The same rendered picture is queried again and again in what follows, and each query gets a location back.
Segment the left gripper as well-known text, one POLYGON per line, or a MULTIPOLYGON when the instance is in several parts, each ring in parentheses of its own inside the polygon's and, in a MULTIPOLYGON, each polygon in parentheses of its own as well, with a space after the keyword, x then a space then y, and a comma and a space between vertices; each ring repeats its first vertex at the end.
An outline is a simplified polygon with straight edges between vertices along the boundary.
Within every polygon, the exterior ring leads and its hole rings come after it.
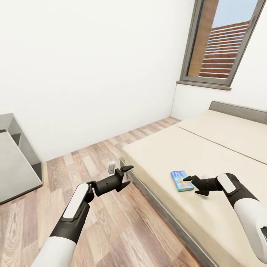
POLYGON ((122 183, 123 175, 125 172, 129 171, 130 169, 134 168, 134 166, 125 166, 121 167, 120 170, 118 168, 115 169, 114 175, 104 178, 106 185, 107 185, 107 192, 110 192, 112 190, 116 190, 117 192, 120 192, 122 189, 124 189, 127 185, 131 183, 131 181, 127 181, 122 183))

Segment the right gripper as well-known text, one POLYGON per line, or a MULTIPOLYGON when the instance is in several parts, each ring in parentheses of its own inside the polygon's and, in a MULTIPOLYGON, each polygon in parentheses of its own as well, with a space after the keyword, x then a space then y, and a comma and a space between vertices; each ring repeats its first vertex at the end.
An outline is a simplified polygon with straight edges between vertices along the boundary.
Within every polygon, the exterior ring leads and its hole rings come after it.
POLYGON ((199 179, 199 177, 194 175, 184 178, 183 181, 191 181, 199 189, 199 191, 195 191, 197 194, 208 196, 209 192, 212 192, 212 190, 208 187, 208 178, 199 179))

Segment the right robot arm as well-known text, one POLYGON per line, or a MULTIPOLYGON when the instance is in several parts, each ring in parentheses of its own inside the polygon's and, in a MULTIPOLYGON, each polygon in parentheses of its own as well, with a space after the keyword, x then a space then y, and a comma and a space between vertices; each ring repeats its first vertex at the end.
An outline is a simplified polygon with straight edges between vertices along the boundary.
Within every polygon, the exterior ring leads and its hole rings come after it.
POLYGON ((183 181, 191 181, 199 191, 208 196, 212 191, 224 191, 245 231, 256 257, 267 264, 267 208, 232 174, 222 173, 216 178, 207 174, 201 179, 188 176, 183 181))

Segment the board game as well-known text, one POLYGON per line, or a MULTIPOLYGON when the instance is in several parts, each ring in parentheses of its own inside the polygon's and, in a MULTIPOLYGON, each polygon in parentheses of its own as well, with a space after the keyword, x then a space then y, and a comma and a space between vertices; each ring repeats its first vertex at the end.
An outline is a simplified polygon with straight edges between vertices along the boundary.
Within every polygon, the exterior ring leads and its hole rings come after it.
POLYGON ((172 176, 178 191, 194 189, 191 181, 183 181, 184 178, 188 177, 185 171, 171 171, 170 175, 172 176))

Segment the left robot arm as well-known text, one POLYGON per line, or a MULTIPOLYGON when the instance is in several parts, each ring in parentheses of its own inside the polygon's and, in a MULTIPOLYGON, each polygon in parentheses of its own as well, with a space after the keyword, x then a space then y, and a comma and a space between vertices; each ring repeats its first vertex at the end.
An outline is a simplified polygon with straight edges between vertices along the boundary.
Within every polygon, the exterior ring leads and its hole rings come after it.
POLYGON ((90 208, 88 203, 95 197, 92 188, 97 197, 114 189, 120 192, 131 183, 122 183, 122 180, 124 173, 132 168, 134 166, 115 169, 115 161, 110 161, 107 178, 80 184, 31 267, 70 267, 90 208))

